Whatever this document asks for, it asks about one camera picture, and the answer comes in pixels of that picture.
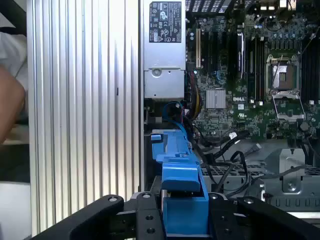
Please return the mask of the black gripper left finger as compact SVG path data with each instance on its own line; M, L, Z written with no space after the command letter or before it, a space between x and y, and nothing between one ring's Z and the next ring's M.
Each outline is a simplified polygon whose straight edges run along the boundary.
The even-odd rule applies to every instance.
M124 201L106 195L50 228L35 240L163 240L165 231L155 196L150 192Z

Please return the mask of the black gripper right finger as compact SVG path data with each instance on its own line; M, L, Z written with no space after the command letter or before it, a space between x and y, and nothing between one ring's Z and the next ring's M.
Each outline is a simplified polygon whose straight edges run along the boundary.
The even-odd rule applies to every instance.
M213 240L318 240L320 229L255 197L209 195Z

